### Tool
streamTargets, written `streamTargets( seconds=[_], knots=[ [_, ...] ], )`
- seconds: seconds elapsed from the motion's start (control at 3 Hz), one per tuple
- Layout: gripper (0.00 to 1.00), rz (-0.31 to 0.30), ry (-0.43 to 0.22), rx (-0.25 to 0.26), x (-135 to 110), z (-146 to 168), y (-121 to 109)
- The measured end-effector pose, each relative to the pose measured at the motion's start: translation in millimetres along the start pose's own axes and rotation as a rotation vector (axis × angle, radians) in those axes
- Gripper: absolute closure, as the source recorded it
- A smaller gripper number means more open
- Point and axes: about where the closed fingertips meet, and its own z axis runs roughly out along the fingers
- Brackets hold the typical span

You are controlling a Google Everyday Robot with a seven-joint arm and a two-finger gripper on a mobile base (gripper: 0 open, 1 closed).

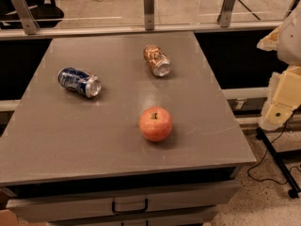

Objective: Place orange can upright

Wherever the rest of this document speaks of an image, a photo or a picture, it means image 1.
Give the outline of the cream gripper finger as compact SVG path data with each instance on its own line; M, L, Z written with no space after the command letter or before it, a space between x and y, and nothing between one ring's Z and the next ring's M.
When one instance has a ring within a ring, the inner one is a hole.
M291 65L283 73L272 73L268 88L259 126L274 131L301 105L301 67Z
M277 43L278 43L278 34L279 34L280 26L275 28L272 32L270 32L267 36L262 38L257 43L257 48L263 51L276 51Z

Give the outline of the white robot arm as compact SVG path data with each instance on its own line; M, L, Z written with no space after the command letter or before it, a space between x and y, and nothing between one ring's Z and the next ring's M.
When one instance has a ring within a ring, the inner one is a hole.
M301 105L301 8L295 8L257 47L276 51L277 58L288 65L284 72L272 73L259 119L261 129L274 131Z

